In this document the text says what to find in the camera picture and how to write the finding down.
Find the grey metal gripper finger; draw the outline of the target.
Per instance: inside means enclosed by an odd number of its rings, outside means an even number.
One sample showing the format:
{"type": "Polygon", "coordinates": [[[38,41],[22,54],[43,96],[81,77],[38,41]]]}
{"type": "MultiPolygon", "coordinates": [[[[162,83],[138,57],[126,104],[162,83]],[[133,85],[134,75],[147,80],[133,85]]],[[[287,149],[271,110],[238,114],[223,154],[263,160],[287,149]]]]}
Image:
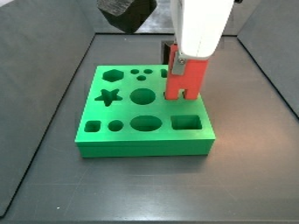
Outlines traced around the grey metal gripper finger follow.
{"type": "Polygon", "coordinates": [[[181,53],[177,52],[174,55],[174,62],[173,62],[173,74],[183,75],[186,67],[186,59],[181,56],[181,53]]]}

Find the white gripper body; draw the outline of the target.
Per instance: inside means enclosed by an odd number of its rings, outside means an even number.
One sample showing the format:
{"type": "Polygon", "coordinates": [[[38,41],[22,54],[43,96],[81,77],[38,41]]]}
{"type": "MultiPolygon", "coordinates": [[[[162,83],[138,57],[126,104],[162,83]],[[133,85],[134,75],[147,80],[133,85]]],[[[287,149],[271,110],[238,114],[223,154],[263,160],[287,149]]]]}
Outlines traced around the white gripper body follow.
{"type": "Polygon", "coordinates": [[[171,0],[173,27],[183,59],[207,60],[229,22],[234,0],[171,0]]]}

